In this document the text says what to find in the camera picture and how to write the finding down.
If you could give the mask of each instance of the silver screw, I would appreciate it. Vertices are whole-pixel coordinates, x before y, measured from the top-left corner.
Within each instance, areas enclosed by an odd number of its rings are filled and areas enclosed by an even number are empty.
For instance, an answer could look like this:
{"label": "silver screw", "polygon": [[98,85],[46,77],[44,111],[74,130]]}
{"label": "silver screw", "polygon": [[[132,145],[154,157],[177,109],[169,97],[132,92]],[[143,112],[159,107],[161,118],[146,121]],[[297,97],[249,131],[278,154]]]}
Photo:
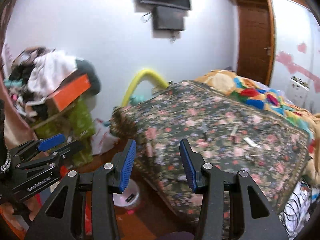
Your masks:
{"label": "silver screw", "polygon": [[246,172],[246,171],[244,171],[244,170],[241,170],[241,171],[239,171],[239,175],[241,176],[241,177],[248,177],[248,173]]}
{"label": "silver screw", "polygon": [[110,169],[113,167],[113,164],[112,164],[112,163],[106,163],[105,165],[103,165],[103,167],[104,167],[106,170],[110,170]]}
{"label": "silver screw", "polygon": [[76,176],[77,175],[77,172],[76,171],[69,171],[68,172],[68,176],[69,177],[74,177],[74,176]]}
{"label": "silver screw", "polygon": [[211,163],[205,163],[205,164],[203,164],[203,167],[204,167],[205,169],[207,169],[207,170],[211,170],[213,166],[212,166]]}

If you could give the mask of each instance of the plastic bag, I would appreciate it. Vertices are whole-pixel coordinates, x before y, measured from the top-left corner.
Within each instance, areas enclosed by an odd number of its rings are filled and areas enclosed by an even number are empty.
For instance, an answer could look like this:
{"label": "plastic bag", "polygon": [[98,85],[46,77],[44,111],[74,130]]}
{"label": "plastic bag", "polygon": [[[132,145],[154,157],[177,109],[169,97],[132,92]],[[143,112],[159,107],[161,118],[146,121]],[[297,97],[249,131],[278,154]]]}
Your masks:
{"label": "plastic bag", "polygon": [[119,142],[119,138],[110,133],[110,127],[104,126],[103,120],[96,118],[94,125],[97,132],[91,136],[92,155],[99,155],[111,150]]}

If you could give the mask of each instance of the orange shoebox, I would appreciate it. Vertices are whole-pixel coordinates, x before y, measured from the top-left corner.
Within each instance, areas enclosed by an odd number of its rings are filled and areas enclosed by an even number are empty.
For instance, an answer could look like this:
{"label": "orange shoebox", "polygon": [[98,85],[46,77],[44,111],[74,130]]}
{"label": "orange shoebox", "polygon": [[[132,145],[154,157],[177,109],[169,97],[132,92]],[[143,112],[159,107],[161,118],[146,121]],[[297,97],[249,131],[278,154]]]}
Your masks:
{"label": "orange shoebox", "polygon": [[85,74],[53,92],[47,97],[46,101],[52,101],[58,111],[61,112],[90,87],[88,76]]}

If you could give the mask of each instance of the white bucket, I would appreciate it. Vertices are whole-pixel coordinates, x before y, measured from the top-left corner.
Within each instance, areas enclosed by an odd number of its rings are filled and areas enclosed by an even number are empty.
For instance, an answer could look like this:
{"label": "white bucket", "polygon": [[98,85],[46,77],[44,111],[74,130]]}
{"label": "white bucket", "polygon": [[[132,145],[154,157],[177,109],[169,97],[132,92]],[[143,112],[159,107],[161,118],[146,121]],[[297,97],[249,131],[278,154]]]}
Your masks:
{"label": "white bucket", "polygon": [[131,210],[139,206],[140,201],[139,187],[132,179],[122,194],[113,193],[113,203],[117,207]]}

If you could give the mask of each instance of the wooden door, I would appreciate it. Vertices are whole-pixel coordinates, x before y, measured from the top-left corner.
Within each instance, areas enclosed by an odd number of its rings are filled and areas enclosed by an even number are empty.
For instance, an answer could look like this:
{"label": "wooden door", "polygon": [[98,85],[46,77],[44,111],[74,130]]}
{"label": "wooden door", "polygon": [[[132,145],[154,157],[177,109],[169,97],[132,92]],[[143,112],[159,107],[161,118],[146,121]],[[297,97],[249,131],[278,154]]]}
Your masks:
{"label": "wooden door", "polygon": [[267,3],[238,2],[239,58],[237,74],[263,84],[272,68],[270,16]]}

